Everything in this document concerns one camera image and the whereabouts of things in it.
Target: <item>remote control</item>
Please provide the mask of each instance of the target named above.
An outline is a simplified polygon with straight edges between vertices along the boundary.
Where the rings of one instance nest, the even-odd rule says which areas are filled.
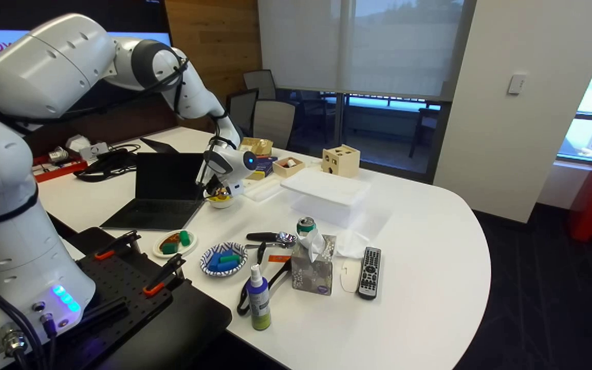
[[[378,272],[380,272],[380,248],[366,247],[359,266],[359,282],[356,289],[359,297],[375,299],[378,295]]]

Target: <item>bottle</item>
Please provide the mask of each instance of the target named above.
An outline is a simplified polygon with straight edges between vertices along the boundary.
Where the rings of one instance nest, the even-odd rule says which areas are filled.
[[[251,317],[256,331],[263,331],[272,326],[272,311],[270,311],[270,282],[262,275],[260,266],[251,268],[251,279],[247,284]]]

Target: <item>laptop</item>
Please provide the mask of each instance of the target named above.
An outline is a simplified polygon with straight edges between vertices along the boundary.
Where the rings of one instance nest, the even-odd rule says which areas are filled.
[[[195,184],[201,155],[136,155],[136,195],[103,229],[184,229],[204,205]]]

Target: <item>chair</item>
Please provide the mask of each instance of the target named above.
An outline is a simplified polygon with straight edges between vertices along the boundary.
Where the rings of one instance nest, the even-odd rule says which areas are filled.
[[[260,91],[240,91],[236,95],[229,97],[229,118],[233,123],[244,133],[253,133],[253,115],[256,115],[256,103],[257,103]]]
[[[418,118],[415,136],[414,136],[414,142],[412,142],[410,159],[414,159],[418,145],[423,142],[423,131],[436,131],[437,129],[437,120],[440,120],[440,111],[429,108],[429,104],[419,108],[419,118]]]
[[[295,127],[297,106],[283,101],[257,101],[253,136],[268,138],[277,148],[288,148]]]
[[[260,101],[277,98],[277,87],[275,87],[272,69],[244,72],[243,82],[247,84],[248,91],[253,89],[260,91],[260,97],[257,97]]]

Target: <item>table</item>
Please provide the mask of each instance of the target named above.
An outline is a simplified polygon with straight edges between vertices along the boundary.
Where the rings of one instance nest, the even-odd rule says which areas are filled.
[[[149,138],[201,152],[209,133],[177,127]],[[492,279],[488,243],[474,214],[457,193],[440,187],[372,170],[359,170],[358,178],[370,184],[375,211],[361,225],[383,248],[378,297],[366,303],[354,294],[359,260],[335,259],[334,295],[292,289],[285,282],[274,292],[274,325],[268,331],[256,331],[238,314],[229,331],[289,367],[455,367],[477,333]],[[80,233],[134,197],[134,175],[96,184],[62,176],[41,182],[39,195],[48,211]],[[226,209],[201,207],[190,224],[197,244],[184,268],[194,286],[234,312],[251,262],[229,279],[214,279],[199,269],[199,257],[218,243],[244,244],[247,233],[292,233],[304,214],[295,211],[289,200],[288,189],[277,189],[262,201],[238,197]],[[329,220],[319,229],[343,233]],[[139,247],[149,252],[168,233],[139,235]]]

